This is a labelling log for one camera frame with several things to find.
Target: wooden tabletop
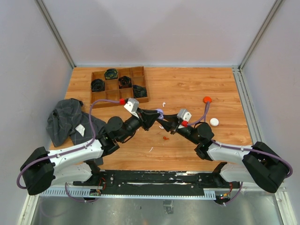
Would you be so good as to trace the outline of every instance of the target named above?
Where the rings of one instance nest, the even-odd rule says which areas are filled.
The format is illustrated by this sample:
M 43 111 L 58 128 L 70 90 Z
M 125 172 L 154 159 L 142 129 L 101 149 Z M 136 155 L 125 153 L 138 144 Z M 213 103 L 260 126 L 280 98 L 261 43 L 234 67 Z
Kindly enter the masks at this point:
M 88 112 L 91 73 L 106 69 L 74 68 L 65 98 L 83 101 L 82 110 Z M 220 122 L 219 126 L 212 127 L 214 139 L 237 145 L 251 144 L 231 68 L 146 67 L 145 75 L 150 101 L 140 104 L 140 108 L 161 108 L 165 114 L 175 114 L 186 108 L 192 113 L 190 122 L 193 122 L 203 115 L 203 98 L 209 96 L 212 103 L 207 121 L 217 118 Z M 124 121 L 130 117 L 123 106 L 94 109 L 92 115 L 105 122 L 112 116 L 120 116 Z M 50 149 L 72 145 L 68 138 L 62 146 L 55 148 L 52 145 Z M 117 151 L 103 158 L 101 169 L 212 171 L 219 163 L 201 160 L 194 151 L 196 145 L 179 134 L 171 135 L 160 129 L 157 122 L 150 131 L 140 128 L 129 142 L 119 145 Z

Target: red connector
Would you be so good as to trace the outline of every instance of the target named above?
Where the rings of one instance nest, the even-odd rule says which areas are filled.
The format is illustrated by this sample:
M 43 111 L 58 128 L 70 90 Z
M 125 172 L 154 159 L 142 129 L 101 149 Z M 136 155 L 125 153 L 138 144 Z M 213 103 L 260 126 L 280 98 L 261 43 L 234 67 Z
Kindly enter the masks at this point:
M 125 104 L 126 104 L 125 99 L 121 98 L 120 99 L 120 105 L 125 105 Z
M 184 126 L 184 127 L 186 128 L 186 127 L 188 126 L 188 122 L 184 120 L 184 121 L 181 123 L 181 125 Z

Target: small white paper piece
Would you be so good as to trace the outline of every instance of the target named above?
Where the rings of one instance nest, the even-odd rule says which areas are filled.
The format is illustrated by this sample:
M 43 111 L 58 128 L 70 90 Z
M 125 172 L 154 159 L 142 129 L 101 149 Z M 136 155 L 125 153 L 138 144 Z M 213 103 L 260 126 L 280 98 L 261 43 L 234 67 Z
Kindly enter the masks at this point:
M 85 128 L 84 128 L 83 125 L 79 124 L 79 125 L 75 128 L 75 130 L 77 130 L 77 131 L 81 134 L 82 137 L 84 136 Z

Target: white bottle cap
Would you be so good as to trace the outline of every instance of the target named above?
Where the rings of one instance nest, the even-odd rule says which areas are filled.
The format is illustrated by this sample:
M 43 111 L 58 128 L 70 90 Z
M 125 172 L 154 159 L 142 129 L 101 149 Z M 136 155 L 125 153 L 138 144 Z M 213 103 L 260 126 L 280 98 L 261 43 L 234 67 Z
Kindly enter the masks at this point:
M 216 127 L 217 125 L 219 125 L 219 120 L 216 119 L 216 118 L 211 118 L 211 119 L 210 119 L 210 124 L 211 124 L 213 127 Z

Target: gray wall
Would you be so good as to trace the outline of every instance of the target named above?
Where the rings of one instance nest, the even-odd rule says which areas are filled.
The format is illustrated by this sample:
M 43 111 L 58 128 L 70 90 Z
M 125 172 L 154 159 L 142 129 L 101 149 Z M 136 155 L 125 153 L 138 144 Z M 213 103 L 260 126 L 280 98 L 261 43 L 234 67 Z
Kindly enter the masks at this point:
M 300 222 L 300 1 L 287 0 L 244 69 L 266 143 L 290 162 L 286 179 Z
M 274 0 L 44 0 L 77 65 L 237 65 Z
M 71 68 L 33 0 L 0 2 L 0 218 L 16 224 L 27 194 L 16 185 L 32 151 L 49 145 L 46 120 Z

